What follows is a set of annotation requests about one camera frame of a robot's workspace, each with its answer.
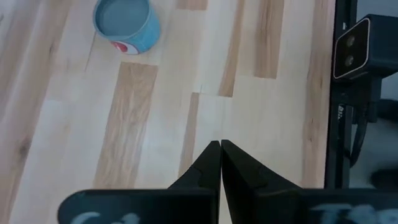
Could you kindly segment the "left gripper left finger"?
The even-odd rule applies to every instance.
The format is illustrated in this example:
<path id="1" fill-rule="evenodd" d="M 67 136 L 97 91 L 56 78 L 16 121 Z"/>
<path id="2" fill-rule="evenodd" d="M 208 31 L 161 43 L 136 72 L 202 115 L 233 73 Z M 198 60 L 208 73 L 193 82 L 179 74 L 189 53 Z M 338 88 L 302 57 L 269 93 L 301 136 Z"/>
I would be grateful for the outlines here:
<path id="1" fill-rule="evenodd" d="M 218 224 L 221 146 L 212 141 L 167 189 L 91 189 L 59 206 L 59 224 Z"/>

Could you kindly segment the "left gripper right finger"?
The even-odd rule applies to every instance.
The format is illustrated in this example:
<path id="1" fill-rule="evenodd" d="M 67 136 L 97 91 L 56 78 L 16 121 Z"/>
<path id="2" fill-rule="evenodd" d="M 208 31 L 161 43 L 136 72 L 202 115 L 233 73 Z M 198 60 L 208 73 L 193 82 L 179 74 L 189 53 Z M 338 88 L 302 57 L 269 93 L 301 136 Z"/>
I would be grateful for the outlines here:
<path id="1" fill-rule="evenodd" d="M 231 141 L 221 148 L 233 224 L 398 224 L 398 192 L 303 189 Z"/>

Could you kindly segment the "teal can red white logo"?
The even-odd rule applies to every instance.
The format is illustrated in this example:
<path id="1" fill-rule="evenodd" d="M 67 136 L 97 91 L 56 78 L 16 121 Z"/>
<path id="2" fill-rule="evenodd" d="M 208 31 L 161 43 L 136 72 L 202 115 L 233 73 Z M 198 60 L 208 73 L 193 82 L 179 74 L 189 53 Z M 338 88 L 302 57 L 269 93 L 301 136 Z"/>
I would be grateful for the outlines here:
<path id="1" fill-rule="evenodd" d="M 159 18 L 149 0 L 98 0 L 93 23 L 124 54 L 142 54 L 160 38 Z"/>

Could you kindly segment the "black table edge rail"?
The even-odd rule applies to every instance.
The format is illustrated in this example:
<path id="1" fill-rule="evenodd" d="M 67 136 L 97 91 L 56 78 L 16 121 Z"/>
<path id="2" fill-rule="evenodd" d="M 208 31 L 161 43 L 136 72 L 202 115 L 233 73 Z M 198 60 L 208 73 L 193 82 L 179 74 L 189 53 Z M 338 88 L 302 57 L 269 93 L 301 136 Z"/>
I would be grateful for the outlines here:
<path id="1" fill-rule="evenodd" d="M 335 0 L 333 43 L 357 21 L 358 0 Z M 326 150 L 325 188 L 349 187 L 349 158 L 351 150 L 353 108 L 336 102 L 340 84 L 330 78 L 330 109 L 328 121 L 328 145 Z"/>

